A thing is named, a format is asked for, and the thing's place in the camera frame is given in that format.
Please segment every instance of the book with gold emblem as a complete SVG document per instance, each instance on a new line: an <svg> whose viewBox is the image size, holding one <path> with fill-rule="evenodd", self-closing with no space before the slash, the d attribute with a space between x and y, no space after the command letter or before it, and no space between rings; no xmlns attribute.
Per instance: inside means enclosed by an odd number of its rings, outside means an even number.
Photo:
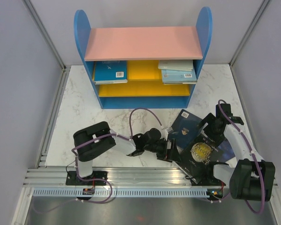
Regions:
<svg viewBox="0 0 281 225"><path fill-rule="evenodd" d="M184 109L175 119L169 131L168 139L176 139L176 145L180 152L201 132L202 129L197 129L201 120L198 116Z"/></svg>

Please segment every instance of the white wall panel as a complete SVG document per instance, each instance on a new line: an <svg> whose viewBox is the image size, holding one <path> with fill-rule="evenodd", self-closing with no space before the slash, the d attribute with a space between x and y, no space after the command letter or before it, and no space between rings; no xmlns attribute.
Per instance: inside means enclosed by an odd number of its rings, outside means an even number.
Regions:
<svg viewBox="0 0 281 225"><path fill-rule="evenodd" d="M36 162L61 68L20 0L0 0L0 225Z"/></svg>
<svg viewBox="0 0 281 225"><path fill-rule="evenodd" d="M206 63L229 63L262 0L31 0L67 65L82 64L74 15L83 9L92 27L192 26L203 6L213 13Z"/></svg>
<svg viewBox="0 0 281 225"><path fill-rule="evenodd" d="M271 1L234 65L258 151L281 189L281 0Z"/></svg>

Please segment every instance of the white marble table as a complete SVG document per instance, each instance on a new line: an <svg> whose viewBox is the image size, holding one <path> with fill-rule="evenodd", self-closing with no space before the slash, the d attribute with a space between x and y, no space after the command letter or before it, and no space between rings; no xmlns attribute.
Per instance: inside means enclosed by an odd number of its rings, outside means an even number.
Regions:
<svg viewBox="0 0 281 225"><path fill-rule="evenodd" d="M204 65L187 111L205 117L215 114L219 99L231 104L232 113L247 123L236 91L229 65ZM174 122L180 109L153 109L163 126ZM94 94L83 66L72 66L66 84L58 118L48 150L46 165L65 166L74 161L71 149L73 134L90 125L107 121L114 131L129 136L129 113L131 110L102 110ZM160 128L156 119L147 111L138 110L132 116L133 133L144 133L151 128ZM128 157L109 150L93 161L93 166L102 167L176 167L175 164L156 159L156 154L145 152L138 157Z"/></svg>

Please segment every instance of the blue side panel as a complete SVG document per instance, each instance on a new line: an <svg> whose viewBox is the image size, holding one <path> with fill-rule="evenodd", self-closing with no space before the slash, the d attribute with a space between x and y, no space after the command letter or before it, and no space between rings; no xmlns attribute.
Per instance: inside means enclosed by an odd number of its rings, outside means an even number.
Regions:
<svg viewBox="0 0 281 225"><path fill-rule="evenodd" d="M195 69L198 79L211 43L213 22L212 22L211 9L209 7L203 7L201 9L197 18L196 28L197 28L197 35L200 41L201 51L203 55L203 58L201 60L193 60L193 67ZM190 93L190 96L188 98L187 105L190 101L194 88L195 85L192 87L192 92Z"/></svg>
<svg viewBox="0 0 281 225"><path fill-rule="evenodd" d="M92 81L94 62L85 62L84 60L90 31L91 31L91 27L86 13L83 10L77 10L74 18L74 33L75 33L76 48L78 49L79 55L84 64L85 70L90 79L94 92L98 98L99 104L101 107L103 107L98 95L99 86L95 86Z"/></svg>
<svg viewBox="0 0 281 225"><path fill-rule="evenodd" d="M170 109L187 107L188 96L175 97L101 97L104 109Z"/></svg>

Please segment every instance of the blue book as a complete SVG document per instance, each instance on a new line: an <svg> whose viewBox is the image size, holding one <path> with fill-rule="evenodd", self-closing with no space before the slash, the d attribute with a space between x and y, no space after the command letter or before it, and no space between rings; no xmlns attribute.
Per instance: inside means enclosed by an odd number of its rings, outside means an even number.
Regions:
<svg viewBox="0 0 281 225"><path fill-rule="evenodd" d="M97 61L94 67L94 83L126 83L127 61Z"/></svg>
<svg viewBox="0 0 281 225"><path fill-rule="evenodd" d="M197 77L194 69L192 71L162 69L161 72L162 72L162 81L164 84L166 83L196 84L197 83Z"/></svg>
<svg viewBox="0 0 281 225"><path fill-rule="evenodd" d="M178 150L184 150L200 134L202 128L198 129L197 125L201 121L198 116L182 109L168 130L168 139L176 139Z"/></svg>

